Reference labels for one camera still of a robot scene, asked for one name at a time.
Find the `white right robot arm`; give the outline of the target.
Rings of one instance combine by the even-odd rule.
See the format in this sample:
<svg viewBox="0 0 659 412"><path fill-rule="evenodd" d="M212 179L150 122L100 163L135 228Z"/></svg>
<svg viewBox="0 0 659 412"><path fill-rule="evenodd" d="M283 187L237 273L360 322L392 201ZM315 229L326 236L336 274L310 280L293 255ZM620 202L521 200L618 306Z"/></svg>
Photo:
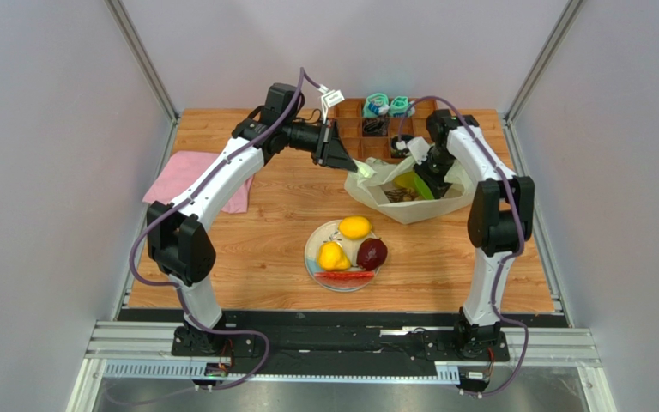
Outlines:
<svg viewBox="0 0 659 412"><path fill-rule="evenodd" d="M454 349L472 358L501 340L499 305L512 264L532 235L535 184L518 176L493 152L476 120L448 109L426 118L433 145L414 166L425 197L440 199L451 188L445 176L460 166L475 184L467 223L475 248L468 298L454 327Z"/></svg>

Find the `yellow fake mango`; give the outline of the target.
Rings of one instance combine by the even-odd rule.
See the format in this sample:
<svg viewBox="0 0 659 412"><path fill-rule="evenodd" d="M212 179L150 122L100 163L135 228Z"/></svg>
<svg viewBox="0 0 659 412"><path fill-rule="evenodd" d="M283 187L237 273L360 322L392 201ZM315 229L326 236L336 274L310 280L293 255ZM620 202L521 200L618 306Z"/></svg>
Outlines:
<svg viewBox="0 0 659 412"><path fill-rule="evenodd" d="M372 231L371 222L364 216L349 216L340 221L337 230L346 239L359 240L367 237Z"/></svg>

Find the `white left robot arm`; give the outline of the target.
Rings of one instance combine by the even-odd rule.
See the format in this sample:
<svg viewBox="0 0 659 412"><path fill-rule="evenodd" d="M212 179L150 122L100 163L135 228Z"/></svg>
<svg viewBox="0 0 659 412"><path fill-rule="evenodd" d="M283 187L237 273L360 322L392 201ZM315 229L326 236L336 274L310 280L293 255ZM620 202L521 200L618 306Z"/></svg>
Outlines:
<svg viewBox="0 0 659 412"><path fill-rule="evenodd" d="M185 322L213 336L223 335L223 312L209 274L216 251L209 229L238 189L285 148L309 153L314 164L357 171L336 123L308 124L297 119L303 94L298 86L275 83L266 100L243 119L218 158L169 203L155 201L147 213L148 256L178 293Z"/></svg>

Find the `red fake watermelon slice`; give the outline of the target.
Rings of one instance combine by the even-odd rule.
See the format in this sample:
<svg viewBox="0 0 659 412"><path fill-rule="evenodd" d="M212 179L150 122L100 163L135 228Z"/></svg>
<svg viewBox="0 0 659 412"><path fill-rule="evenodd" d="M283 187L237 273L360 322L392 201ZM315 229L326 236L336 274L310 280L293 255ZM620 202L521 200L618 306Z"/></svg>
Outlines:
<svg viewBox="0 0 659 412"><path fill-rule="evenodd" d="M316 272L314 279L332 288L360 288L371 282L375 277L373 271L339 271Z"/></svg>

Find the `brown fake nuts cluster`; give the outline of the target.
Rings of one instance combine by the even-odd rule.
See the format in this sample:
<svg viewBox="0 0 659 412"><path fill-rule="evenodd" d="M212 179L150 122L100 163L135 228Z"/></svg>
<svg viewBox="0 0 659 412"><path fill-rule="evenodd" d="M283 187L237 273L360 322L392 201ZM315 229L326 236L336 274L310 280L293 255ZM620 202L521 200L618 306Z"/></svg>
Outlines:
<svg viewBox="0 0 659 412"><path fill-rule="evenodd" d="M398 188L384 192L389 203L405 203L422 200L423 197L415 190Z"/></svg>

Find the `yellow fake lemon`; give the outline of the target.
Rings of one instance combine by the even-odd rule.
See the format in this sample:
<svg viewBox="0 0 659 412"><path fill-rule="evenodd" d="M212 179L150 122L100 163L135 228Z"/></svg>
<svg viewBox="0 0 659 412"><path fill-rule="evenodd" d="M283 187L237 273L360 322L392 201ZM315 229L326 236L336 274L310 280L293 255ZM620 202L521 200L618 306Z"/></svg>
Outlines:
<svg viewBox="0 0 659 412"><path fill-rule="evenodd" d="M334 241L323 243L319 247L317 264L324 271L344 271L352 266L348 255L340 244Z"/></svg>

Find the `pale green avocado plastic bag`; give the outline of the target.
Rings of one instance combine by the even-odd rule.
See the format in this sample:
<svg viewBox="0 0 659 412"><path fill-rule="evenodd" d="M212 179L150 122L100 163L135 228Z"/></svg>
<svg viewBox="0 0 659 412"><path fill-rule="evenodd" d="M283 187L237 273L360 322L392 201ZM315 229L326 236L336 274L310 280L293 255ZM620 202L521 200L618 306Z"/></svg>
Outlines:
<svg viewBox="0 0 659 412"><path fill-rule="evenodd" d="M344 183L349 196L401 224L447 215L472 203L474 185L459 165L446 174L444 181L450 188L440 199L421 194L411 158L397 164L369 158L356 165L358 171L349 173Z"/></svg>

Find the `dark red fake apple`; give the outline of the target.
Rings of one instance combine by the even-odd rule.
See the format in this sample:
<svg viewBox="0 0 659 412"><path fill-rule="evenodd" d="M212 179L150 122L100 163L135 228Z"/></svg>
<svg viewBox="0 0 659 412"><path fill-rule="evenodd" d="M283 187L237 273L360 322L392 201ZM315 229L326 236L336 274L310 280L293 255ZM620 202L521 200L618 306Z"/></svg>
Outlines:
<svg viewBox="0 0 659 412"><path fill-rule="evenodd" d="M360 244L356 264L363 270L374 271L384 264L387 257L387 245L381 239L369 238Z"/></svg>

